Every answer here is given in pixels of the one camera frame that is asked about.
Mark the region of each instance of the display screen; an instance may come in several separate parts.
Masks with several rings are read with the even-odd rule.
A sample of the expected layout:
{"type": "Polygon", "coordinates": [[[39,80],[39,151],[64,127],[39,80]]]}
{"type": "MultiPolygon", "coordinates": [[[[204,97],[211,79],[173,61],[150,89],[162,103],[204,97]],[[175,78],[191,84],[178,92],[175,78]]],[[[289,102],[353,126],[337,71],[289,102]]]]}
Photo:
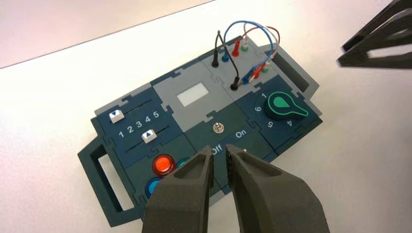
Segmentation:
{"type": "Polygon", "coordinates": [[[182,103],[182,105],[186,107],[189,104],[200,99],[201,97],[207,95],[208,93],[209,91],[206,89],[203,83],[198,83],[195,86],[177,95],[177,98],[182,103]]]}

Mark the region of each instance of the red wire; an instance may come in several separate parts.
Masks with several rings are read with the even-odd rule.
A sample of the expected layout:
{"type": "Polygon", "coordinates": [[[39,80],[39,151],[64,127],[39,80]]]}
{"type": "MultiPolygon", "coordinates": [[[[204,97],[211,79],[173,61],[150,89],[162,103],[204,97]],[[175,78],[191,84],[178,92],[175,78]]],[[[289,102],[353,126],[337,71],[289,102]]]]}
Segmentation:
{"type": "MultiPolygon", "coordinates": [[[[257,29],[257,28],[259,28],[259,27],[254,27],[254,28],[251,28],[251,29],[247,30],[247,31],[242,35],[242,38],[243,38],[244,36],[246,36],[250,31],[253,31],[254,29],[257,29]]],[[[276,30],[276,28],[273,28],[273,27],[267,27],[267,28],[270,28],[270,29],[274,30],[274,31],[277,33],[277,37],[279,38],[278,43],[280,44],[280,34],[279,34],[279,32],[276,30]]]]}

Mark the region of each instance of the white table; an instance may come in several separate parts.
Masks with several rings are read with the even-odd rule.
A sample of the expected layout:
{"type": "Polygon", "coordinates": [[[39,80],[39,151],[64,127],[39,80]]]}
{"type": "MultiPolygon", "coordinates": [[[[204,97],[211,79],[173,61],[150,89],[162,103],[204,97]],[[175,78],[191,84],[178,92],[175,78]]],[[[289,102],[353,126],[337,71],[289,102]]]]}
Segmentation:
{"type": "MultiPolygon", "coordinates": [[[[388,3],[218,0],[0,70],[0,232],[140,232],[140,220],[109,227],[81,167],[77,153],[96,136],[89,119],[210,50],[236,19],[277,27],[320,84],[312,101],[324,122],[273,164],[309,184],[333,233],[412,232],[412,72],[336,62],[388,3]]],[[[209,232],[239,232],[231,194],[210,208],[209,232]]]]}

